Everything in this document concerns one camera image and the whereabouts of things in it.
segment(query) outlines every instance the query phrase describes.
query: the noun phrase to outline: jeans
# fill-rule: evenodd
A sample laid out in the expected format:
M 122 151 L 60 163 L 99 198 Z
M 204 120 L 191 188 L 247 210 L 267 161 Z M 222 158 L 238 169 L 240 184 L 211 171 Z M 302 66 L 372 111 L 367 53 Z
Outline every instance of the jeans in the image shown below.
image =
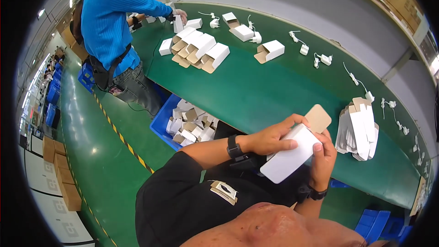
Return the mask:
M 142 105 L 148 111 L 151 119 L 154 119 L 162 108 L 162 100 L 154 90 L 153 82 L 143 73 L 142 62 L 136 68 L 128 68 L 113 78 L 113 84 L 124 89 L 116 96 L 117 98 L 127 103 L 136 102 Z

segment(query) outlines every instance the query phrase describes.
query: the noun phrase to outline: green workbench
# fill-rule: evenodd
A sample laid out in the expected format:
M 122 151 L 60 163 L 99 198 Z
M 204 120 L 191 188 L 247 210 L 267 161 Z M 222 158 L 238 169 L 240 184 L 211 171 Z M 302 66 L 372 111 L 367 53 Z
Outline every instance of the green workbench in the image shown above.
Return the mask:
M 321 104 L 332 118 L 328 130 L 335 142 L 341 109 L 353 97 L 364 97 L 365 93 L 346 73 L 344 61 L 349 71 L 375 96 L 373 111 L 380 132 L 372 160 L 359 162 L 350 153 L 339 153 L 332 177 L 392 204 L 404 208 L 413 206 L 423 168 L 415 167 L 418 153 L 412 152 L 418 129 L 397 97 L 369 69 L 335 43 L 268 15 L 222 5 L 175 5 L 184 9 L 189 19 L 202 18 L 204 25 L 199 30 L 229 46 L 230 54 L 212 74 L 192 66 L 185 69 L 171 60 L 173 55 L 160 56 L 158 52 L 161 41 L 174 35 L 172 25 L 162 24 L 158 19 L 152 24 L 144 22 L 144 27 L 133 33 L 132 44 L 151 80 L 245 133 L 255 133 L 292 113 L 304 115 L 314 104 Z M 211 29 L 211 18 L 198 11 L 219 17 L 233 12 L 242 24 L 247 24 L 251 14 L 250 20 L 262 35 L 262 43 L 277 39 L 285 46 L 285 53 L 259 64 L 253 57 L 258 44 L 240 41 L 229 32 L 222 19 L 220 28 Z M 296 36 L 310 47 L 307 56 L 299 53 L 302 44 L 293 42 L 288 35 L 290 30 L 301 30 Z M 314 52 L 333 55 L 332 65 L 319 63 L 319 69 L 314 68 Z M 396 116 L 410 129 L 409 135 L 398 130 L 388 107 L 387 118 L 383 120 L 381 97 L 397 102 Z M 419 144 L 427 157 L 420 135 Z

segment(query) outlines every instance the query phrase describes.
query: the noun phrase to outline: white wall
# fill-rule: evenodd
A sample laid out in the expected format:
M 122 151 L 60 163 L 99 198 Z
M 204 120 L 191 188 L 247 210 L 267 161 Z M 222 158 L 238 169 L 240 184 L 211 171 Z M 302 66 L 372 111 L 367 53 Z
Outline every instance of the white wall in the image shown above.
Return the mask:
M 380 78 L 410 46 L 399 27 L 370 0 L 182 1 L 230 4 L 287 19 L 340 42 L 342 47 Z M 429 155 L 436 156 L 438 150 L 433 114 L 435 89 L 425 65 L 418 61 L 409 61 L 387 86 L 417 120 Z

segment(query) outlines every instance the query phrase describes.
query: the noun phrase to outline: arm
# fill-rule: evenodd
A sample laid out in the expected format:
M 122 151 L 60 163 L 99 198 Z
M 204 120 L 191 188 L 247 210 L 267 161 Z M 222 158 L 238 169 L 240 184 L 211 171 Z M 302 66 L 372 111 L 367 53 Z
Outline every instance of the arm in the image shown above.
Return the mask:
M 293 114 L 281 123 L 272 125 L 256 134 L 239 135 L 236 143 L 243 153 L 255 152 L 259 155 L 268 155 L 282 150 L 292 150 L 297 147 L 294 140 L 280 140 L 286 135 L 295 123 L 308 121 L 298 114 Z M 227 153 L 228 139 L 198 142 L 180 149 L 192 157 L 203 169 L 208 169 L 230 159 Z
M 322 143 L 316 143 L 313 146 L 314 157 L 311 163 L 311 180 L 310 186 L 316 191 L 322 192 L 328 188 L 329 179 L 331 178 L 332 169 L 334 168 L 337 150 L 332 144 L 331 136 L 327 129 L 322 134 L 314 133 L 316 138 Z M 319 218 L 320 208 L 323 199 L 313 200 L 307 198 L 303 203 L 297 204 L 294 211 L 306 217 Z
M 114 12 L 144 13 L 148 16 L 166 17 L 172 8 L 157 0 L 107 0 Z

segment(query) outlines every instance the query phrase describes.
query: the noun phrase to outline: ceiling light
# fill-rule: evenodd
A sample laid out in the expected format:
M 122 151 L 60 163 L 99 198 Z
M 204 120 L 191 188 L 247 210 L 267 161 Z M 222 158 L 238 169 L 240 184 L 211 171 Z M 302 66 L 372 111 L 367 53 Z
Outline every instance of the ceiling light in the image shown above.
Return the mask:
M 45 9 L 42 9 L 41 11 L 39 11 L 39 12 L 38 12 L 38 17 L 40 17 L 40 16 L 42 16 L 42 15 L 43 15 L 43 13 L 44 13 L 44 10 L 45 10 Z

